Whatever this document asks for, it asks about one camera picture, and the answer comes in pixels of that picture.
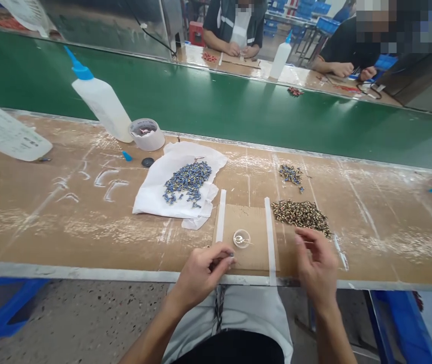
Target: speckled floor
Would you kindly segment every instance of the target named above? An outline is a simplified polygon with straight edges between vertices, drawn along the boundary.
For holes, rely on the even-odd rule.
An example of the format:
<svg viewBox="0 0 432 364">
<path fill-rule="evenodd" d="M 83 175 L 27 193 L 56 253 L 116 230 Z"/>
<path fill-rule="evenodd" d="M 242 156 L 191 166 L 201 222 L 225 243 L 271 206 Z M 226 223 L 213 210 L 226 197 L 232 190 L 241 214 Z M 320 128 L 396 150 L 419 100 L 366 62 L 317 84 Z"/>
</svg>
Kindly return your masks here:
<svg viewBox="0 0 432 364">
<path fill-rule="evenodd" d="M 29 322 L 0 339 L 0 364 L 117 363 L 154 317 L 168 285 L 150 283 L 51 281 L 39 292 Z M 5 299 L 15 287 L 0 288 Z M 316 363 L 316 343 L 294 323 L 307 322 L 305 292 L 280 289 L 294 341 L 294 363 Z M 360 335 L 374 344 L 363 296 L 339 291 L 339 305 L 351 342 Z M 373 360 L 359 359 L 360 363 Z"/>
</svg>

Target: white tissue paper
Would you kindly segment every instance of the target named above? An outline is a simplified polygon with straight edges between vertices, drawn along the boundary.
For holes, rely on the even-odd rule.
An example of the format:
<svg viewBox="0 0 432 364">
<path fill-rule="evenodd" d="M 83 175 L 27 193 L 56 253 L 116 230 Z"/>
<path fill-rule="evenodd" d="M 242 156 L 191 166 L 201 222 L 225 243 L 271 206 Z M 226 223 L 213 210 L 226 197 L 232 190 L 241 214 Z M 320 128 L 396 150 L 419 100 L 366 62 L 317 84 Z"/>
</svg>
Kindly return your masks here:
<svg viewBox="0 0 432 364">
<path fill-rule="evenodd" d="M 182 197 L 170 206 L 162 197 L 165 193 L 165 182 L 172 178 L 174 172 L 186 164 L 206 161 L 212 168 L 209 179 L 199 189 L 201 199 L 197 202 L 201 208 L 192 208 L 192 201 Z M 212 200 L 218 188 L 212 182 L 216 173 L 226 165 L 227 158 L 218 151 L 199 144 L 180 142 L 169 143 L 164 147 L 164 156 L 156 160 L 150 167 L 145 181 L 140 186 L 135 198 L 132 213 L 149 213 L 152 215 L 183 218 L 182 227 L 197 230 L 208 220 L 212 213 Z"/>
</svg>

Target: brown cardboard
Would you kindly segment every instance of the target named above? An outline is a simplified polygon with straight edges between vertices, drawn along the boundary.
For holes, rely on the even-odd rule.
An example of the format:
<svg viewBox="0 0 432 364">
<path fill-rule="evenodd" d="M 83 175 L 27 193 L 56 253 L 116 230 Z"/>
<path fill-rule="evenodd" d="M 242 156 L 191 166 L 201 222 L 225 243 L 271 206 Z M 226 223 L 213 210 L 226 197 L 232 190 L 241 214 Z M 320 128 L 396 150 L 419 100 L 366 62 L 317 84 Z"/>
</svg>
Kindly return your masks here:
<svg viewBox="0 0 432 364">
<path fill-rule="evenodd" d="M 249 58 L 244 58 L 241 60 L 239 57 L 233 57 L 229 56 L 225 53 L 222 54 L 222 61 L 226 63 L 233 63 L 239 66 L 245 66 L 245 67 L 251 67 L 251 68 L 258 68 L 260 69 L 260 60 L 251 60 Z"/>
<path fill-rule="evenodd" d="M 89 123 L 14 116 L 54 147 L 47 155 L 52 161 L 45 163 L 0 153 L 0 262 L 180 271 L 194 248 L 212 244 L 216 209 L 197 231 L 182 229 L 180 219 L 131 214 L 147 175 L 140 162 L 159 158 L 162 150 L 143 152 Z M 264 209 L 265 197 L 316 202 L 335 234 L 329 243 L 339 258 L 339 279 L 432 284 L 432 171 L 190 141 L 228 157 L 214 180 L 227 191 L 227 205 Z M 125 161 L 122 150 L 133 161 Z M 302 194 L 279 176 L 284 163 L 305 171 Z M 120 180 L 127 184 L 112 188 Z M 296 278 L 293 228 L 278 221 L 274 227 L 276 275 Z M 268 277 L 267 270 L 231 273 Z"/>
<path fill-rule="evenodd" d="M 273 217 L 271 219 L 273 241 L 276 242 L 276 234 Z M 248 207 L 237 205 L 226 205 L 224 212 L 223 241 L 230 244 L 235 251 L 237 264 L 235 269 L 269 271 L 268 261 L 268 231 L 266 228 L 266 210 L 261 207 Z M 251 243 L 247 248 L 241 249 L 233 243 L 233 235 L 239 230 L 246 230 L 251 237 Z M 218 225 L 214 227 L 213 244 L 216 244 Z"/>
</svg>

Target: blue nozzle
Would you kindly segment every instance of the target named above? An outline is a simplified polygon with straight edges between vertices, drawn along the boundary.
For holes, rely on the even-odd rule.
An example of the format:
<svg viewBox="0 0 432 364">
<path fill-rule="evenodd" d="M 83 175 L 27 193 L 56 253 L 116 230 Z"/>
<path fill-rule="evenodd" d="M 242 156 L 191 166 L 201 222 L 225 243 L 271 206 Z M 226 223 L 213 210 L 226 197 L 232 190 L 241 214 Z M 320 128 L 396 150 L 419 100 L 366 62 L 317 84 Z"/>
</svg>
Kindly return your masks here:
<svg viewBox="0 0 432 364">
<path fill-rule="evenodd" d="M 290 42 L 292 41 L 292 30 L 290 30 L 290 33 L 288 34 L 288 37 L 286 37 L 285 43 L 290 44 Z"/>
<path fill-rule="evenodd" d="M 66 52 L 69 55 L 69 58 L 71 58 L 71 61 L 73 61 L 73 68 L 71 68 L 74 73 L 76 74 L 76 76 L 78 76 L 79 79 L 82 80 L 89 80 L 89 79 L 93 79 L 94 76 L 91 73 L 91 71 L 89 70 L 89 68 L 83 66 L 81 64 L 81 62 L 79 62 L 76 57 L 74 56 L 74 54 L 69 50 L 69 48 L 67 48 L 66 46 L 64 46 L 64 49 L 66 50 Z"/>
</svg>

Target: green conveyor belt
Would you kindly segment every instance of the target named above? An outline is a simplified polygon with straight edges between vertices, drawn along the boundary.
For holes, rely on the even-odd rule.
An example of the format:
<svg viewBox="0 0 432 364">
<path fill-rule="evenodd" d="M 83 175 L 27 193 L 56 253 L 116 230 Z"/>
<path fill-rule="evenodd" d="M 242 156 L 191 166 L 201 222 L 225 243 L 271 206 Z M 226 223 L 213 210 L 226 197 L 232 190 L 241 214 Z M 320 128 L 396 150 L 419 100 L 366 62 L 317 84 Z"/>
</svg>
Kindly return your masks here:
<svg viewBox="0 0 432 364">
<path fill-rule="evenodd" d="M 132 120 L 165 130 L 432 168 L 432 115 L 70 46 Z M 60 43 L 0 31 L 0 106 L 95 119 Z"/>
</svg>

